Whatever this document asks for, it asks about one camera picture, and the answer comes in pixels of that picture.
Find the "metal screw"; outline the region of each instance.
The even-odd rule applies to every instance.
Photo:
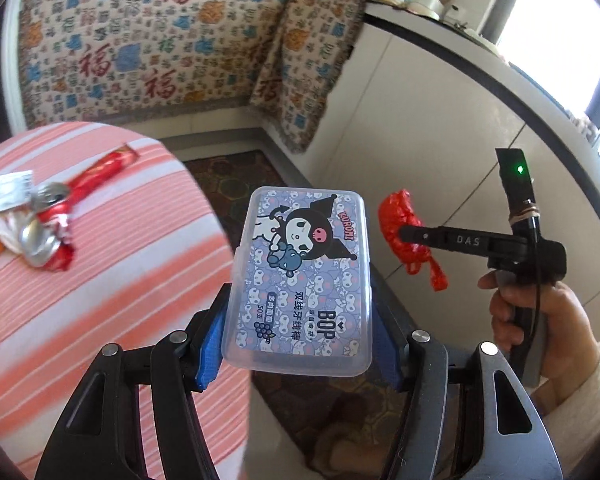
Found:
[[[487,355],[496,355],[498,353],[498,347],[494,345],[491,341],[485,341],[480,345],[480,350],[482,350]]]
[[[118,345],[115,343],[107,343],[102,347],[102,355],[106,355],[107,357],[111,357],[118,353]]]
[[[431,336],[429,332],[425,332],[424,330],[414,330],[411,332],[411,337],[413,337],[418,343],[426,343]]]
[[[172,343],[184,343],[187,340],[187,333],[184,330],[176,330],[169,334],[169,341]]]

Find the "hand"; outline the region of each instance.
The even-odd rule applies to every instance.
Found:
[[[497,288],[494,272],[481,277],[479,288]],[[515,326],[513,307],[536,307],[535,285],[506,285],[497,290],[489,306],[496,344],[503,352],[524,340]],[[541,373],[549,379],[536,390],[534,400],[550,412],[564,402],[590,377],[598,366],[600,348],[589,318],[573,291],[562,282],[541,285],[540,310],[547,316],[548,338]]]

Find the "cable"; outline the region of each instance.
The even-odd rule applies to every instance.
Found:
[[[540,321],[540,287],[542,285],[542,272],[540,269],[540,256],[538,255],[538,226],[536,225],[536,220],[534,220],[533,236],[531,237],[531,247],[534,252],[534,260],[536,264],[536,310],[534,313],[534,323],[531,327],[531,334],[529,335],[529,342],[526,346],[527,354],[534,343],[534,338],[536,337],[536,332],[538,331],[538,323]]]

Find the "striped cloth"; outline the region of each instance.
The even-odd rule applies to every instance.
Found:
[[[35,475],[64,405],[99,349],[151,345],[184,328],[230,280],[232,253],[205,196],[160,142],[97,123],[59,123],[0,145],[0,174],[66,181],[124,142],[140,159],[79,203],[68,272],[0,256],[0,444]],[[194,396],[221,479],[240,472],[249,373],[223,364]],[[149,476],[164,477],[149,386],[140,389]]]

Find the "clear plastic case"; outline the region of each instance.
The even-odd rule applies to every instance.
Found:
[[[368,255],[357,193],[257,189],[235,251],[224,358],[282,374],[363,373],[372,349]]]

